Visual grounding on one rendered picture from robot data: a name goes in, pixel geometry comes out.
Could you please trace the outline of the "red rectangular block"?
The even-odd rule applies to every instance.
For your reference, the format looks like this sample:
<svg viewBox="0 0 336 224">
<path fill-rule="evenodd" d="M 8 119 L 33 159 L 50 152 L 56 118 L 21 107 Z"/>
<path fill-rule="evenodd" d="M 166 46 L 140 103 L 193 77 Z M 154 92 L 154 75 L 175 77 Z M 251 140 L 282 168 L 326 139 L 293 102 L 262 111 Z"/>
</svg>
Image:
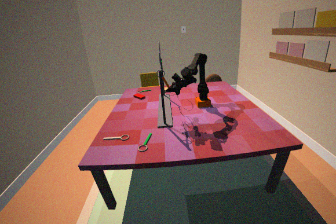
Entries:
<svg viewBox="0 0 336 224">
<path fill-rule="evenodd" d="M 145 96 L 144 95 L 141 95 L 141 94 L 135 94 L 134 95 L 134 97 L 136 97 L 136 98 L 138 98 L 138 99 L 143 99 L 143 98 L 145 98 Z"/>
</svg>

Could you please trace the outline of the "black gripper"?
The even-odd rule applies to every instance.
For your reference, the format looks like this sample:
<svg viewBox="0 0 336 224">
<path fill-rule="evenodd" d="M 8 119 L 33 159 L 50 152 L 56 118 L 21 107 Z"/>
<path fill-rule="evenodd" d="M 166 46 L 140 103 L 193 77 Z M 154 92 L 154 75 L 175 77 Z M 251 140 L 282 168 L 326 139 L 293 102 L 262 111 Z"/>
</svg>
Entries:
<svg viewBox="0 0 336 224">
<path fill-rule="evenodd" d="M 170 88 L 166 89 L 166 92 L 175 92 L 176 95 L 179 95 L 181 88 L 186 87 L 186 86 L 187 86 L 187 83 L 185 79 L 182 78 L 182 81 L 178 84 L 176 84 L 176 81 L 173 82 Z"/>
</svg>

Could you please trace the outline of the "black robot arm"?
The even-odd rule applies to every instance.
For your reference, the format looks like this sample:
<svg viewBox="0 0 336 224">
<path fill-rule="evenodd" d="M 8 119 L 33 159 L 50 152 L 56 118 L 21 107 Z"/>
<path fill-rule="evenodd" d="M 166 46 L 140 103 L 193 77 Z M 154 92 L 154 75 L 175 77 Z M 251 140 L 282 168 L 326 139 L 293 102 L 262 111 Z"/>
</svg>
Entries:
<svg viewBox="0 0 336 224">
<path fill-rule="evenodd" d="M 181 70 L 181 75 L 185 79 L 187 85 L 197 81 L 197 79 L 193 76 L 198 73 L 197 66 L 199 65 L 199 80 L 198 84 L 198 93 L 201 101 L 208 100 L 207 94 L 209 93 L 209 89 L 205 82 L 205 63 L 207 62 L 207 56 L 202 53 L 195 53 L 195 56 L 192 60 L 192 64 L 188 67 L 185 67 Z M 178 74 L 174 74 L 172 77 L 176 81 L 176 84 L 182 81 L 181 77 Z"/>
</svg>

